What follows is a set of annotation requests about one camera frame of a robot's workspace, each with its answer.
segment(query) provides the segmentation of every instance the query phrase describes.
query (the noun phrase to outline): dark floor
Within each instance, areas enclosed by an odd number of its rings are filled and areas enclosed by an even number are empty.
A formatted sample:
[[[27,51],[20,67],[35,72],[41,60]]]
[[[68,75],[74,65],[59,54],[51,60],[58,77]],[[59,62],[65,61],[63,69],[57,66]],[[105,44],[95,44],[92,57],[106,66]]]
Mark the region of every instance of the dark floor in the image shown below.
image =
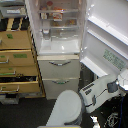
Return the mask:
[[[0,128],[37,128],[45,126],[51,114],[55,100],[20,99],[18,105],[0,104]],[[98,116],[104,124],[104,119],[98,110],[91,114]],[[92,128],[93,123],[89,114],[83,114],[81,127]]]
[[[92,80],[92,72],[90,72],[89,69],[82,67],[79,89],[91,83]],[[84,113],[82,116],[81,127],[93,128],[93,122],[90,116],[97,116],[101,128],[104,128],[107,117],[111,112],[115,111],[112,109],[113,106],[115,108],[115,106],[120,104],[118,101],[120,100],[116,99],[107,102],[91,114]],[[0,103],[0,128],[37,128],[38,126],[45,126],[54,104],[55,100],[46,100],[46,98],[23,98],[20,99],[18,105],[2,105]],[[128,105],[125,108],[125,111],[128,113]],[[125,119],[123,122],[127,122],[127,115],[128,114],[123,117]]]

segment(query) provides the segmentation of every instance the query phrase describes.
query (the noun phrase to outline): white refrigerator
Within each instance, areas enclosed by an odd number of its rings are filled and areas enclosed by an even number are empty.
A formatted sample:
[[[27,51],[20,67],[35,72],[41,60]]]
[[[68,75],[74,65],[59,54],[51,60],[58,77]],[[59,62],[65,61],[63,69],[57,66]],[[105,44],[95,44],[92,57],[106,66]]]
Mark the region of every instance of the white refrigerator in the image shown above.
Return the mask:
[[[127,0],[25,0],[47,99],[78,91],[80,63],[99,77],[128,68]]]

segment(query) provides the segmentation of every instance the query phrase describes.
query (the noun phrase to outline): cabinet drawer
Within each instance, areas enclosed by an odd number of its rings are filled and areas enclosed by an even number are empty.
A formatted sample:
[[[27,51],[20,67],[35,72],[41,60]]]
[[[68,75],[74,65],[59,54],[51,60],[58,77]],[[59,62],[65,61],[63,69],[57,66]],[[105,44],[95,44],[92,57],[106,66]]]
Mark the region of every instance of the cabinet drawer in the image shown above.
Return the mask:
[[[0,51],[0,67],[34,65],[31,50]]]
[[[26,67],[5,67],[0,68],[0,77],[16,77],[16,76],[37,76],[37,68],[34,66]]]
[[[30,49],[28,31],[0,32],[0,49]]]
[[[31,82],[9,82],[0,83],[0,94],[1,93],[30,93],[40,92],[38,79]]]
[[[79,78],[80,63],[77,55],[38,56],[42,79]]]
[[[52,79],[43,80],[46,98],[47,99],[57,99],[59,94],[65,90],[78,91],[79,79]]]

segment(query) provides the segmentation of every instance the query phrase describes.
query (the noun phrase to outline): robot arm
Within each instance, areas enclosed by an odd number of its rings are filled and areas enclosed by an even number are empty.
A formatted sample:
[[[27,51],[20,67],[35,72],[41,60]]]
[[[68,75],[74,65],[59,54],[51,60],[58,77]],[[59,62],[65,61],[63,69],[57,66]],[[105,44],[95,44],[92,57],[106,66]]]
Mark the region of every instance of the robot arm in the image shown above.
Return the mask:
[[[82,88],[80,94],[83,97],[86,112],[91,113],[106,100],[119,96],[122,93],[119,87],[124,87],[124,82],[122,81],[128,82],[127,75],[128,69],[125,69],[118,76],[118,80],[116,75],[107,75]]]
[[[118,79],[116,75],[107,75],[82,88],[79,92],[81,99],[72,90],[62,92],[46,125],[79,125],[83,108],[86,108],[87,113],[93,112],[106,100],[122,94],[120,87],[128,91],[128,69],[123,70]]]

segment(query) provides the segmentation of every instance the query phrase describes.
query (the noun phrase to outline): drawer handle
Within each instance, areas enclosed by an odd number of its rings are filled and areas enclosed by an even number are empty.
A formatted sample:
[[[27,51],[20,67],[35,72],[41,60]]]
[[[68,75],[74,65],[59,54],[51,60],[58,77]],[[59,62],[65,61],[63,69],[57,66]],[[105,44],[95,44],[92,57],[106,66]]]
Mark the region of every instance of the drawer handle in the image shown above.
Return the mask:
[[[53,64],[53,65],[55,65],[55,66],[64,66],[64,65],[66,65],[66,64],[71,63],[71,61],[65,62],[65,63],[63,63],[63,64],[56,64],[56,63],[54,63],[54,62],[49,62],[49,63],[50,63],[50,64]]]
[[[0,39],[0,44],[2,44],[2,39]]]
[[[0,76],[6,76],[6,75],[16,75],[16,71],[13,73],[0,73]]]
[[[12,91],[3,91],[3,88],[5,88],[5,87],[1,87],[0,92],[10,93],[10,92],[18,92],[19,91],[19,85],[16,90],[12,90]]]
[[[7,61],[5,62],[0,62],[0,64],[7,64],[9,62],[9,59],[7,59]]]
[[[66,81],[63,81],[63,82],[60,82],[60,81],[52,81],[53,83],[55,84],[66,84],[69,82],[69,80],[66,80]]]

